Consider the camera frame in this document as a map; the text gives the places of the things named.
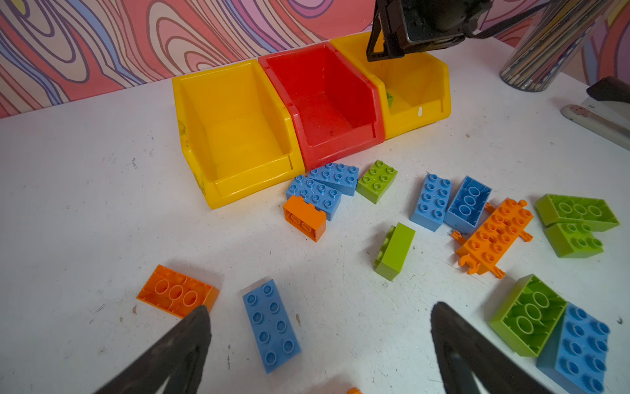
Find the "green long brick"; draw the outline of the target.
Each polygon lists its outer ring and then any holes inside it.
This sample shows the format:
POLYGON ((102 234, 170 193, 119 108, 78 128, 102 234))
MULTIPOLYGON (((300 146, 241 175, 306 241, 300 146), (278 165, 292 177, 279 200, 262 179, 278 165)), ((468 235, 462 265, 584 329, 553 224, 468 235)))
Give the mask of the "green long brick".
POLYGON ((620 225, 605 200, 546 194, 535 203, 546 227, 556 223, 587 224, 593 232, 604 232, 620 225))

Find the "blue brick front right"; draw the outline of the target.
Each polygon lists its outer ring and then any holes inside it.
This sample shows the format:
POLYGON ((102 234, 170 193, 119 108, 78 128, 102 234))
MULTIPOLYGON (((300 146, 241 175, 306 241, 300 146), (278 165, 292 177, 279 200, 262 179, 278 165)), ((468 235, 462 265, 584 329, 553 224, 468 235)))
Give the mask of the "blue brick front right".
POLYGON ((605 392, 609 335, 607 324, 569 303, 536 367, 567 392, 605 392))

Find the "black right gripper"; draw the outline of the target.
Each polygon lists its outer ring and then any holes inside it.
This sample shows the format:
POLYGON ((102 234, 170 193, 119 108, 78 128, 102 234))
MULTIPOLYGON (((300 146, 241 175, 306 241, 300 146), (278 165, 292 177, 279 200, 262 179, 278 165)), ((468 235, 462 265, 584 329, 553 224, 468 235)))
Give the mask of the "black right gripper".
POLYGON ((447 49, 473 37, 492 0, 377 0, 366 56, 369 62, 447 49))

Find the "green small brick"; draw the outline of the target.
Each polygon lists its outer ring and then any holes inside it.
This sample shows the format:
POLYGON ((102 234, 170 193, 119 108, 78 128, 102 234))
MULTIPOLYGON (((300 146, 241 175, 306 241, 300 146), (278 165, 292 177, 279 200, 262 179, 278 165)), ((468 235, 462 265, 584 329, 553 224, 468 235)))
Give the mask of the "green small brick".
POLYGON ((556 223, 545 235, 559 258, 585 259, 603 253, 603 243, 585 223, 556 223))

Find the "green brick upside down front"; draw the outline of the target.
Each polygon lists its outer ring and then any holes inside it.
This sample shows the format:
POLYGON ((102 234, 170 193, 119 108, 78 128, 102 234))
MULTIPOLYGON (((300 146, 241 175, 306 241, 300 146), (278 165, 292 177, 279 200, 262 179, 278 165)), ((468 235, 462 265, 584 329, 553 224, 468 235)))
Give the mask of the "green brick upside down front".
POLYGON ((518 355, 538 357, 567 306, 564 298, 531 274, 516 282, 489 325, 518 355))

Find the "red bin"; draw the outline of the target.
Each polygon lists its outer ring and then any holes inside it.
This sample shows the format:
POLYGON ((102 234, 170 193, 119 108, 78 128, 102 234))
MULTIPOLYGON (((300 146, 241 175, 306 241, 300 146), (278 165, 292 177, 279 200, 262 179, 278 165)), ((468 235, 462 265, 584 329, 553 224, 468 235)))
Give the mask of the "red bin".
POLYGON ((385 140, 377 88, 332 44, 269 54, 259 63, 290 113, 307 171, 385 140))

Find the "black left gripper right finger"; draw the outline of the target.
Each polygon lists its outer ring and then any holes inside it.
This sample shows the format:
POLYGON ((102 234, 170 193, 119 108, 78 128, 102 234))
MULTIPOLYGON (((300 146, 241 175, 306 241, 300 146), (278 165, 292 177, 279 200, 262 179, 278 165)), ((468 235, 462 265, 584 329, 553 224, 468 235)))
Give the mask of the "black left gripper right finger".
POLYGON ((431 336, 447 393, 548 393, 445 302, 431 310, 431 336))

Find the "blue brick behind orange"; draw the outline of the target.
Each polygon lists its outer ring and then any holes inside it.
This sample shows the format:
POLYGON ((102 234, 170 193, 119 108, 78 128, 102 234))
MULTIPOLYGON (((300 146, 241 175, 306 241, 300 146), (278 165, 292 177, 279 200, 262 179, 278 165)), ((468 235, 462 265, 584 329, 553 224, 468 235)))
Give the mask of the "blue brick behind orange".
POLYGON ((341 203, 342 194, 339 190, 300 175, 291 182, 285 192, 287 200, 292 196, 303 198, 306 203, 324 212, 326 219, 331 221, 341 203))

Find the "green square brick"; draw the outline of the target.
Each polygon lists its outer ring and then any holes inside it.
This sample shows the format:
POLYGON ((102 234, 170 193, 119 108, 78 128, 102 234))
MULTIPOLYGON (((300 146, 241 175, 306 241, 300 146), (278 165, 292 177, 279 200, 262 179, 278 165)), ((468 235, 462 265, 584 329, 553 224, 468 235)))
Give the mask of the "green square brick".
POLYGON ((377 160, 359 179, 356 190, 375 205, 391 186, 397 174, 393 167, 377 160))

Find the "orange small brick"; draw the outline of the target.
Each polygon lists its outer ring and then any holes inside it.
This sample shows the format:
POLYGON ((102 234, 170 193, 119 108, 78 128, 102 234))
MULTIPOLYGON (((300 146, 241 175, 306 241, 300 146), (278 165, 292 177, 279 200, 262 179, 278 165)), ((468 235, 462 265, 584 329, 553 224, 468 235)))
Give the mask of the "orange small brick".
POLYGON ((285 220, 307 238, 318 242, 326 231, 326 214, 308 204, 302 197, 292 195, 283 205, 285 220))

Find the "yellow bin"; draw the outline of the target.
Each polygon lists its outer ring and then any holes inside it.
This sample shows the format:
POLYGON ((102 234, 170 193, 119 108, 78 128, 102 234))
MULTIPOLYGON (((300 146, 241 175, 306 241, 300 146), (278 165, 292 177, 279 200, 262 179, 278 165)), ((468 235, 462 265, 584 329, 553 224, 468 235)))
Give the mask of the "yellow bin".
POLYGON ((450 76, 444 62, 427 53, 369 62, 369 38, 365 32, 331 43, 377 88, 387 139, 450 116, 450 76))
POLYGON ((290 113, 257 60, 172 86, 182 151, 210 208, 305 172, 290 113))

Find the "white stapler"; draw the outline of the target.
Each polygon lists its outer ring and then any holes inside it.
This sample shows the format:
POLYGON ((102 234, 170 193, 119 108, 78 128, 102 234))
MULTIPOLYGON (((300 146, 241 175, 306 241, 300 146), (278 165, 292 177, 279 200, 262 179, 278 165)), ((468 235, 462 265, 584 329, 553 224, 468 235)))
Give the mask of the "white stapler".
POLYGON ((561 109, 562 115, 629 150, 629 84, 616 77, 605 77, 587 89, 580 104, 561 109))

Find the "blue brick studs up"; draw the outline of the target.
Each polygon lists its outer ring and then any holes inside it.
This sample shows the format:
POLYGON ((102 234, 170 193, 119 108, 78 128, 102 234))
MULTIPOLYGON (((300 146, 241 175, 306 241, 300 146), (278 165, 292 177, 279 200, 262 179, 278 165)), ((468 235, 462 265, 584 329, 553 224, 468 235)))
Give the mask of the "blue brick studs up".
POLYGON ((436 231, 444 223, 451 191, 450 180, 429 173, 410 220, 430 231, 436 231))

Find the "blue brick near bins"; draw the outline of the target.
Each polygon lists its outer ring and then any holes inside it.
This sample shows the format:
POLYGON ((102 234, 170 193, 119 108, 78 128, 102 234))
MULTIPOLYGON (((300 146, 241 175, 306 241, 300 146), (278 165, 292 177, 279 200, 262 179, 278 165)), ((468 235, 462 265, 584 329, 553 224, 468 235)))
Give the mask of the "blue brick near bins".
POLYGON ((308 177, 339 190, 343 195, 354 196, 359 180, 359 169, 355 166, 330 163, 311 170, 308 177))

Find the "blue long brick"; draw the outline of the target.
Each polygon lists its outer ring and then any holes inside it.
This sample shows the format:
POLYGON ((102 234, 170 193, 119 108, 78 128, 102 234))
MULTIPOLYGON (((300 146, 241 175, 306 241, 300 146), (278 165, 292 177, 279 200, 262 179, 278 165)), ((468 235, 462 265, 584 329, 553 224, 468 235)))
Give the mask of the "blue long brick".
POLYGON ((300 354, 300 343, 273 280, 245 294, 243 302, 267 374, 300 354))

